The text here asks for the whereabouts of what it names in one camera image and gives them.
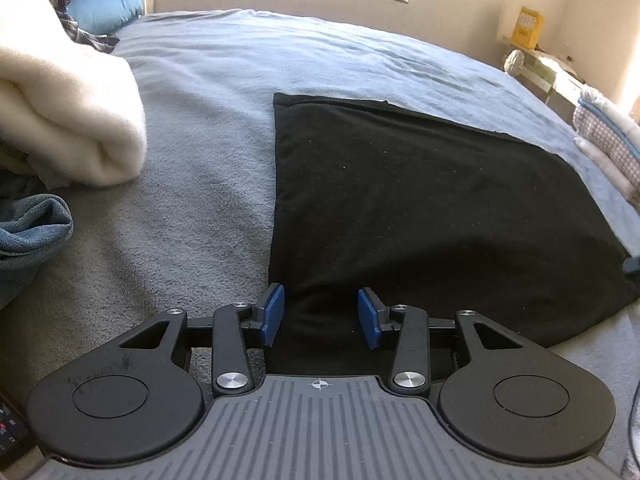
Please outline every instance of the bed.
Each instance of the bed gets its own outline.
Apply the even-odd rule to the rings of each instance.
[[[148,121],[142,175],[60,191],[65,249],[0,311],[0,378],[18,401],[44,375],[158,312],[254,300],[267,282],[274,206],[273,94],[388,100],[557,153],[615,234],[640,254],[640,218],[575,147],[560,117],[515,79],[461,54],[363,27],[229,10],[145,16],[114,55],[136,76]],[[602,451],[620,470],[640,377],[640,304],[555,351],[616,399]],[[207,355],[193,370],[207,377]]]

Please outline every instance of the dark clothing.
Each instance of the dark clothing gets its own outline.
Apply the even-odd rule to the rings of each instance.
[[[66,6],[71,0],[49,0],[51,5],[56,10],[58,19],[65,29],[66,34],[75,43],[87,44],[94,47],[98,52],[105,52],[109,54],[113,51],[113,48],[120,41],[114,36],[96,36],[89,34],[84,30],[78,28],[78,22],[66,13]]]
[[[477,310],[544,346],[639,297],[557,155],[386,102],[276,94],[274,110],[270,280],[287,300],[272,372],[385,374],[358,324],[363,286],[432,317]]]

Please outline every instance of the black cable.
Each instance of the black cable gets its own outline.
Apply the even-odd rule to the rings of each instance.
[[[634,458],[634,462],[636,462],[636,467],[638,471],[640,471],[640,460],[638,459],[638,454],[636,453],[636,447],[634,446],[634,432],[633,432],[633,421],[634,416],[636,414],[636,410],[638,409],[638,400],[640,400],[640,381],[638,381],[638,386],[636,386],[636,392],[634,393],[634,402],[631,405],[631,413],[629,413],[629,421],[628,428],[626,428],[626,436],[629,439],[629,450],[631,451],[631,456]]]

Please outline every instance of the yellow box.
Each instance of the yellow box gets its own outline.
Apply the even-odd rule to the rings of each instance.
[[[511,41],[524,48],[535,48],[540,39],[545,17],[535,10],[522,7],[516,28],[513,29]]]

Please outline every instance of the plaid fabric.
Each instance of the plaid fabric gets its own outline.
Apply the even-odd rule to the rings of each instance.
[[[584,106],[575,109],[574,126],[581,137],[600,148],[640,191],[640,162],[611,128]]]
[[[49,0],[51,6],[56,9],[58,19],[65,29],[66,34],[75,43],[87,44],[98,52],[109,54],[120,41],[114,36],[96,36],[78,28],[78,22],[66,13],[66,6],[71,0]]]

